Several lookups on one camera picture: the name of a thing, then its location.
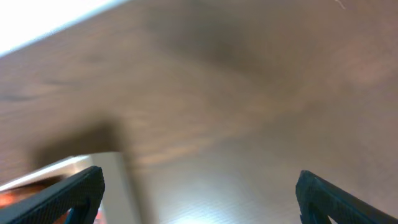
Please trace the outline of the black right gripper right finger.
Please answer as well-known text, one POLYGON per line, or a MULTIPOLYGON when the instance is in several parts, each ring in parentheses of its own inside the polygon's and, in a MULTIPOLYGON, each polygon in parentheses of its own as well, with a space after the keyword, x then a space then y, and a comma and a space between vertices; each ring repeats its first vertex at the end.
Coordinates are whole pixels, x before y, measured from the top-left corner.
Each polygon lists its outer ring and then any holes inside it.
POLYGON ((295 187, 302 224, 397 224, 397 219, 308 170, 295 187))

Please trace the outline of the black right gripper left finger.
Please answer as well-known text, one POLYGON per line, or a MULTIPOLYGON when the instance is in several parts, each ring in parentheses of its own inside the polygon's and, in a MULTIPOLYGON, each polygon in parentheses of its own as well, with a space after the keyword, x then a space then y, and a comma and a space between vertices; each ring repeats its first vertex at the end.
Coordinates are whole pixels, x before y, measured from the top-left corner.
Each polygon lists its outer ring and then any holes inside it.
POLYGON ((105 191, 102 168, 91 166, 43 191, 1 210, 1 223, 93 224, 105 191))

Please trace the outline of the red toy fire truck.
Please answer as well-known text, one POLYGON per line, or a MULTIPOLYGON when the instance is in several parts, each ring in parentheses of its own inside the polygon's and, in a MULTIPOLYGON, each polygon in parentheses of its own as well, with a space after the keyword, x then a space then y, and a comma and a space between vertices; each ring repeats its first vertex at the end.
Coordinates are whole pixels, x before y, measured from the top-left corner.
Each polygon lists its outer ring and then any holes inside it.
MULTIPOLYGON (((27 199, 41 190, 51 186, 53 184, 44 184, 44 183, 34 183, 29 185, 23 185, 22 187, 16 187, 13 189, 5 190, 1 192, 1 209, 6 208, 12 204, 20 202, 21 200, 27 199)), ((56 220, 53 224, 62 224, 66 223, 67 216, 70 211, 66 214, 62 215, 58 220, 56 220)), ((102 211, 98 210, 97 216, 93 222, 94 224, 104 224, 105 219, 102 214, 102 211)))

